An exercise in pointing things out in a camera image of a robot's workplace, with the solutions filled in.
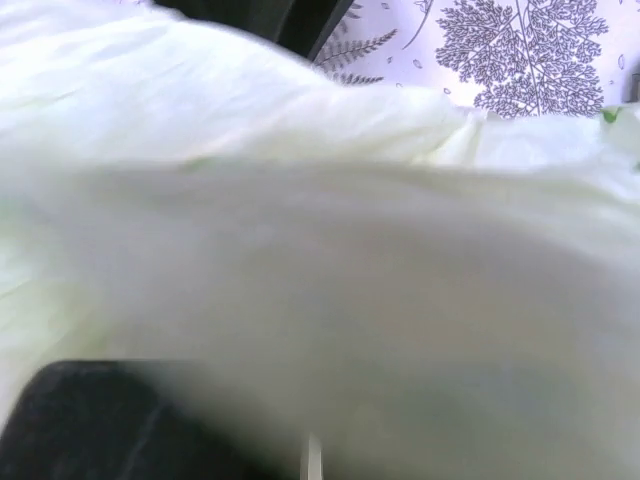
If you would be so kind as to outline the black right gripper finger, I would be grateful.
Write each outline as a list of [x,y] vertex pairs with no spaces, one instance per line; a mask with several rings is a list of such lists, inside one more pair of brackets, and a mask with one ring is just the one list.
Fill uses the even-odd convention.
[[279,476],[116,362],[42,368],[21,390],[1,432],[4,480]]

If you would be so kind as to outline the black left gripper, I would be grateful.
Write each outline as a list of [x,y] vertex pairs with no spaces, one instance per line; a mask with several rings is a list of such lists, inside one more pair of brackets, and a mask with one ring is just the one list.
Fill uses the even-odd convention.
[[316,58],[351,0],[158,0],[189,18],[245,30],[308,60]]

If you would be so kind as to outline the light green plastic grocery bag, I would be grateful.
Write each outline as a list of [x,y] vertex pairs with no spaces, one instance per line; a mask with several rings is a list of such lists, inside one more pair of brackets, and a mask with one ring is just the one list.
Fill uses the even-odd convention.
[[125,360],[288,469],[639,475],[639,107],[345,86],[159,6],[1,5],[1,412]]

